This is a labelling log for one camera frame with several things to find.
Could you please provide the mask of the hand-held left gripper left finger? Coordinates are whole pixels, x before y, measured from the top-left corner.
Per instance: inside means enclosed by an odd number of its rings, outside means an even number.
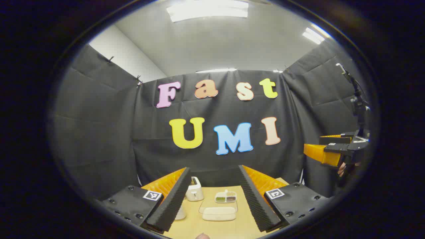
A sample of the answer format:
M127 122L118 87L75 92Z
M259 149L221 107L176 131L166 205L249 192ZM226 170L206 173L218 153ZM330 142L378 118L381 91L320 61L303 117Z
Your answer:
M190 182L190 168L184 167L142 187L125 186L97 203L123 221L163 233L171 228Z

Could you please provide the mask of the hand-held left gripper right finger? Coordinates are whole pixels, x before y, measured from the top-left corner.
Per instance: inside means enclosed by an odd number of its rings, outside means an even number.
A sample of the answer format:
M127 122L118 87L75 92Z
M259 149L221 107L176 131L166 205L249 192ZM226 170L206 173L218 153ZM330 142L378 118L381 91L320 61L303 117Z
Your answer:
M245 165L239 183L261 232L270 232L310 217L330 201L301 183L286 184Z

